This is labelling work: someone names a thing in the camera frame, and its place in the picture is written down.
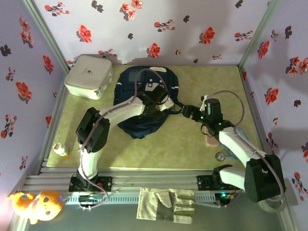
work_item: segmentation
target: floral wallpaper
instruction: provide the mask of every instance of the floral wallpaper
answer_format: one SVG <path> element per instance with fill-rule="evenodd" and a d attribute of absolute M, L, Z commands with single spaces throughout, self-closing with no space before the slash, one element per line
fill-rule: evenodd
<path fill-rule="evenodd" d="M 306 0 L 282 1 L 244 65 L 268 148 L 282 162 L 298 230 L 308 221 L 308 49 Z"/>
<path fill-rule="evenodd" d="M 22 1 L 0 7 L 0 230 L 43 146 L 64 70 Z"/>
<path fill-rule="evenodd" d="M 239 64 L 269 1 L 34 2 L 73 66 L 82 54 L 113 64 Z"/>

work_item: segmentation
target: white storage box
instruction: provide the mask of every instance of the white storage box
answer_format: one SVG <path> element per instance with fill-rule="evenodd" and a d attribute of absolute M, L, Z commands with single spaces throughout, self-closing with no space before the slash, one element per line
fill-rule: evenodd
<path fill-rule="evenodd" d="M 111 83 L 112 75 L 109 60 L 84 55 L 68 73 L 64 84 L 73 95 L 98 100 Z"/>

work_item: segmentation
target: small bottle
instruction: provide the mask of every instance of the small bottle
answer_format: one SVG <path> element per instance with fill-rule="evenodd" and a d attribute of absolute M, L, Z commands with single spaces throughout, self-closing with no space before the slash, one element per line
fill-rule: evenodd
<path fill-rule="evenodd" d="M 57 153 L 58 155 L 60 155 L 62 157 L 68 157 L 69 156 L 69 150 L 64 144 L 55 143 L 52 148 L 53 148 L 55 153 Z"/>

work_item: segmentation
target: green table surface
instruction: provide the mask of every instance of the green table surface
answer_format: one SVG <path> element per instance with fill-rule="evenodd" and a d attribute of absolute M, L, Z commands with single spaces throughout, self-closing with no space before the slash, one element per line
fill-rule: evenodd
<path fill-rule="evenodd" d="M 129 65 L 113 65 L 112 83 L 99 100 L 91 100 L 68 94 L 54 142 L 65 143 L 70 149 L 68 157 L 50 152 L 48 167 L 78 167 L 80 155 L 75 135 L 86 110 L 108 108 L 113 105 L 117 79 Z M 248 135 L 249 141 L 258 147 L 257 133 L 249 110 L 243 84 L 236 66 L 166 66 L 179 78 L 178 99 L 183 104 L 200 107 L 202 95 L 219 90 L 237 93 L 245 106 L 245 117 L 239 126 Z M 224 119 L 236 124 L 242 114 L 238 99 L 229 94 L 217 95 Z M 180 115 L 170 115 L 162 127 L 144 139 L 132 139 L 118 126 L 109 131 L 108 141 L 100 150 L 98 168 L 150 168 L 150 169 L 213 169 L 232 164 L 243 168 L 240 161 L 226 158 L 219 162 L 217 152 L 226 153 L 220 146 L 207 147 L 205 135 L 200 132 L 200 123 Z"/>

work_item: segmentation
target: stuffed toy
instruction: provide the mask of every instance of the stuffed toy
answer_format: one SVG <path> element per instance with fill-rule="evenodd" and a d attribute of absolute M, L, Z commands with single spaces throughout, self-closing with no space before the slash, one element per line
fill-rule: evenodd
<path fill-rule="evenodd" d="M 34 198 L 34 195 L 28 193 L 27 199 L 23 199 L 23 192 L 11 194 L 7 199 L 12 200 L 14 212 L 30 219 L 30 224 L 36 224 L 38 220 L 54 219 L 61 211 L 65 195 L 51 190 L 43 190 Z"/>

